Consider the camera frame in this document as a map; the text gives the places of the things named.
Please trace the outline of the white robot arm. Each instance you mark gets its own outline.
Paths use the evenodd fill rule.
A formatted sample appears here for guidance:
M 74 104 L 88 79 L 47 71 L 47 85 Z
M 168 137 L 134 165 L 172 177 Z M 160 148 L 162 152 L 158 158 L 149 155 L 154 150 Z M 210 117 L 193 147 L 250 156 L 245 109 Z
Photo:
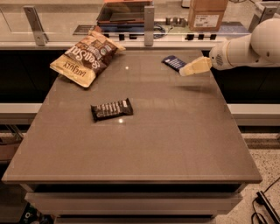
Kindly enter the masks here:
M 209 56 L 201 56 L 179 69 L 181 76 L 208 72 L 211 68 L 280 67 L 280 18 L 261 22 L 249 35 L 219 43 Z

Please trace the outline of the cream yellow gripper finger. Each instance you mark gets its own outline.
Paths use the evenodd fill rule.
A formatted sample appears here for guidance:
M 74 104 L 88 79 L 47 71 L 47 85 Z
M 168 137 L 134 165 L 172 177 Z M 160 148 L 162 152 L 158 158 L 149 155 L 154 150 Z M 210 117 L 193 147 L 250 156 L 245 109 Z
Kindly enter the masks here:
M 212 62 L 208 57 L 198 57 L 192 62 L 186 64 L 182 68 L 179 69 L 179 74 L 181 76 L 189 76 L 193 74 L 200 74 L 204 72 L 208 72 L 212 67 Z

